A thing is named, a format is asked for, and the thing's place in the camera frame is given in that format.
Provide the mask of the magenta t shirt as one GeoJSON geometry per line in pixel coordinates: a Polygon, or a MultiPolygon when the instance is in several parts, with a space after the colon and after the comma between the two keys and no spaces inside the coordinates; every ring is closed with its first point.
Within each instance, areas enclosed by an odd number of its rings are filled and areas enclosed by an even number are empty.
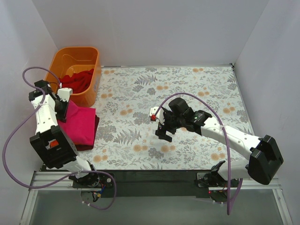
{"type": "Polygon", "coordinates": [[[80,107],[69,101],[67,120],[58,120],[58,125],[74,144],[89,144],[94,132],[95,108],[80,107]]]}

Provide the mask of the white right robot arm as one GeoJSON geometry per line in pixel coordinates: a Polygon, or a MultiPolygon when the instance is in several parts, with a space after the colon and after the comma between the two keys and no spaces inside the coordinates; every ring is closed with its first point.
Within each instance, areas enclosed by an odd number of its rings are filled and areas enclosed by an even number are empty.
{"type": "Polygon", "coordinates": [[[169,103],[169,109],[151,108],[150,119],[158,121],[155,135],[159,139],[171,142],[172,137],[167,132],[175,134],[177,129],[185,128],[189,132],[229,145],[230,149],[244,157],[233,163],[225,160],[217,163],[210,172],[199,178],[198,183],[202,187],[220,187],[229,180],[244,178],[268,185],[284,162],[273,137],[249,135],[221,125],[216,117],[203,110],[194,111],[180,97],[169,103]]]}

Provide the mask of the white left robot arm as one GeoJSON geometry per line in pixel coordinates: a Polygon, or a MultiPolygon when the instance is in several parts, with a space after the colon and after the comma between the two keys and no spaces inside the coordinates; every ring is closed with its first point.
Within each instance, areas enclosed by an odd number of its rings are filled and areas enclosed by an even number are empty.
{"type": "Polygon", "coordinates": [[[94,166],[79,157],[75,144],[59,122],[67,121],[71,88],[61,88],[54,93],[48,81],[34,83],[36,89],[29,93],[29,101],[36,110],[37,128],[30,143],[49,169],[72,172],[69,179],[88,187],[96,187],[100,176],[94,166]]]}

